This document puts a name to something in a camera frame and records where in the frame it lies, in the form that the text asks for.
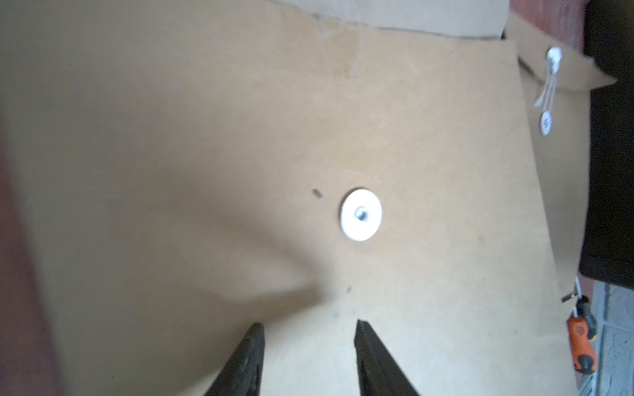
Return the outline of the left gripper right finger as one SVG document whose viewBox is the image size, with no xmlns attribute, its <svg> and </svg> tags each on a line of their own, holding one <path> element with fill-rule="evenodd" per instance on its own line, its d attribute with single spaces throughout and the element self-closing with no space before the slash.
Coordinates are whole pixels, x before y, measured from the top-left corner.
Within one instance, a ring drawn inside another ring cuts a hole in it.
<svg viewBox="0 0 634 396">
<path fill-rule="evenodd" d="M 367 321 L 357 321 L 354 346 L 361 395 L 418 395 Z"/>
</svg>

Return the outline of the orange handled screwdriver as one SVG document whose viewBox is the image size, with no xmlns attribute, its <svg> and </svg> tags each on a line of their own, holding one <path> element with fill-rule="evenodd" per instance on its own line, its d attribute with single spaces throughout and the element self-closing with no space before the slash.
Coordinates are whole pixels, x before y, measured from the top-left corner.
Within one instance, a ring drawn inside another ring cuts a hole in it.
<svg viewBox="0 0 634 396">
<path fill-rule="evenodd" d="M 571 345 L 571 353 L 575 371 L 590 376 L 598 367 L 598 355 L 592 345 L 599 331 L 598 321 L 595 318 L 591 301 L 583 294 L 579 277 L 576 277 L 575 288 L 561 301 L 566 302 L 576 298 L 571 316 L 566 321 Z"/>
</svg>

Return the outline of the black plastic toolbox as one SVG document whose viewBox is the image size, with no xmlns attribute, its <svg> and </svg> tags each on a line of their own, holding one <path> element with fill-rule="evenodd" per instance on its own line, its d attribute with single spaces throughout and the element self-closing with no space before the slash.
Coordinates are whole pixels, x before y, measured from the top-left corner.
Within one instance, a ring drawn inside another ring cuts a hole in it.
<svg viewBox="0 0 634 396">
<path fill-rule="evenodd" d="M 617 81 L 590 95 L 589 208 L 580 271 L 633 287 L 633 3 L 586 6 L 584 52 Z"/>
</svg>

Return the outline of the brown kraft file bag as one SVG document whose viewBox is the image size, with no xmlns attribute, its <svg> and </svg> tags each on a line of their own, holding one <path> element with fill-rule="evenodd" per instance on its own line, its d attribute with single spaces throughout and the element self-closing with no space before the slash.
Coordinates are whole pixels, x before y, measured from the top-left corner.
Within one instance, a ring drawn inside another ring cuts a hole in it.
<svg viewBox="0 0 634 396">
<path fill-rule="evenodd" d="M 558 285 L 576 283 L 589 202 L 590 94 L 616 79 L 595 60 L 510 13 Z"/>
</svg>

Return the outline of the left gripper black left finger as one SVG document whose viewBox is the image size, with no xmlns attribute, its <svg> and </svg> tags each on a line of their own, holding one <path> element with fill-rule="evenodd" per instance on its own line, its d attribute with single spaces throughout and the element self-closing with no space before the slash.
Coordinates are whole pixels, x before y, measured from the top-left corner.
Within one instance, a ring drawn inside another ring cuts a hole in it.
<svg viewBox="0 0 634 396">
<path fill-rule="evenodd" d="M 259 396 L 264 351 L 264 325 L 253 323 L 204 395 Z"/>
</svg>

